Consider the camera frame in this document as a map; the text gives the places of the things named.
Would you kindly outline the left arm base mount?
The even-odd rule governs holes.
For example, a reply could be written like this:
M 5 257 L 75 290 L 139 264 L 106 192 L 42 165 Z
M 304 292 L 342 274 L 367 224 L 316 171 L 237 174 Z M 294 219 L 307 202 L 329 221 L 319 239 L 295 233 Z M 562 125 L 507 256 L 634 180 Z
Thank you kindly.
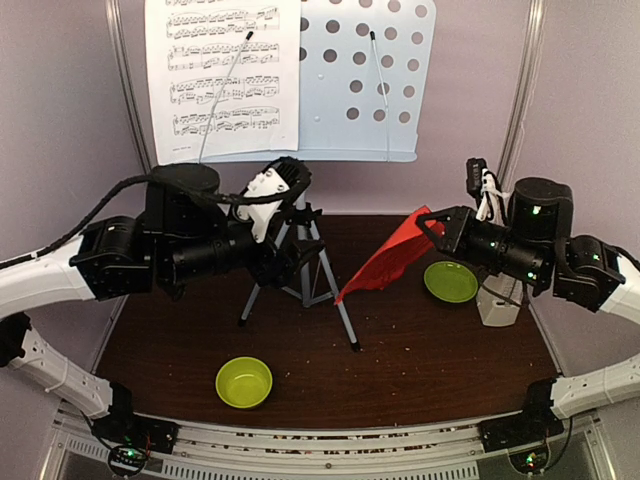
M 112 400 L 107 415 L 91 420 L 83 417 L 91 434 L 108 450 L 107 466 L 113 474 L 130 479 L 142 472 L 152 452 L 173 452 L 179 425 L 135 414 L 132 393 L 123 385 L 110 383 Z

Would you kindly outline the red paper sheet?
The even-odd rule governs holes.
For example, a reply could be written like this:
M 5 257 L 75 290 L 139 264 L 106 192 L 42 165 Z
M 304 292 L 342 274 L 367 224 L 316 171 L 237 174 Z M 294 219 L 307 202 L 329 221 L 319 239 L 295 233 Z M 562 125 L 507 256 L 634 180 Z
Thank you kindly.
M 433 249 L 433 242 L 417 225 L 418 217 L 429 213 L 427 206 L 412 212 L 345 284 L 334 304 L 340 304 L 348 294 L 358 290 L 383 290 Z

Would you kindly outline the white metronome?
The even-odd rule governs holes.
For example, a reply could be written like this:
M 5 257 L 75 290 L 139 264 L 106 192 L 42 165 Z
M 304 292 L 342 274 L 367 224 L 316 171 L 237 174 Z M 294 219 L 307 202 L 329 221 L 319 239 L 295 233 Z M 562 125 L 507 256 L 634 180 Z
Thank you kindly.
M 508 327 L 516 322 L 523 301 L 522 284 L 500 274 L 489 275 L 480 285 L 476 305 L 486 327 Z

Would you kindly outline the white sheet music page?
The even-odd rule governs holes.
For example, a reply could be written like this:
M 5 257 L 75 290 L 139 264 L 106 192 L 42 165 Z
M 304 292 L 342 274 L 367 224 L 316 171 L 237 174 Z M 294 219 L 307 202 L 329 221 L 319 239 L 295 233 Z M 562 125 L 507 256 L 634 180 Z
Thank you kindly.
M 299 147 L 298 1 L 148 1 L 157 162 Z

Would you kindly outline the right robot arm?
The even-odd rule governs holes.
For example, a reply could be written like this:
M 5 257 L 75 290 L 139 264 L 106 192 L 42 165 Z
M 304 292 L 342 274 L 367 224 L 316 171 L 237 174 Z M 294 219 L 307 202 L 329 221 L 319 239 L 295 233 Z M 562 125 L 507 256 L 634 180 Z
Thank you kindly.
M 639 262 L 591 235 L 573 236 L 571 188 L 541 177 L 517 180 L 505 225 L 481 220 L 467 206 L 421 214 L 417 227 L 441 253 L 492 275 L 504 273 L 533 295 L 546 290 L 591 312 L 639 320 Z M 535 440 L 551 424 L 639 394 L 639 358 L 532 384 L 513 419 L 519 440 Z

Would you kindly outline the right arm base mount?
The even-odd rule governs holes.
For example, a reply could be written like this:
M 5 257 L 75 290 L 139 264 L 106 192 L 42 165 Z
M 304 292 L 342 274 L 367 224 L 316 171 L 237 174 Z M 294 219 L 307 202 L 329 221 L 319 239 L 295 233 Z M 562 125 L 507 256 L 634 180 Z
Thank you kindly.
M 519 413 L 481 421 L 478 430 L 484 452 L 508 450 L 511 466 L 528 476 L 543 475 L 557 465 L 568 447 L 573 421 L 569 420 L 563 447 L 553 455 L 549 439 L 565 432 L 564 422 L 552 411 L 556 381 L 548 378 L 532 383 Z

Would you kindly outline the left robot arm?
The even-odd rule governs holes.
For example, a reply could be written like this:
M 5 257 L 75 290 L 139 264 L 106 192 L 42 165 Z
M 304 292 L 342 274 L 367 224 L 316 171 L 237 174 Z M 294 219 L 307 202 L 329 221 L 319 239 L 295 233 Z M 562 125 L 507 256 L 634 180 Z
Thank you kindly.
M 284 287 L 320 242 L 285 244 L 271 224 L 293 213 L 311 172 L 300 160 L 269 163 L 238 194 L 223 194 L 216 170 L 197 163 L 158 166 L 117 184 L 144 185 L 136 217 L 85 216 L 47 247 L 1 265 L 1 363 L 23 371 L 47 392 L 76 406 L 123 444 L 137 442 L 144 424 L 130 391 L 96 377 L 51 348 L 29 311 L 66 301 L 104 301 L 159 288 L 173 298 L 188 283 L 235 269 L 261 286 Z

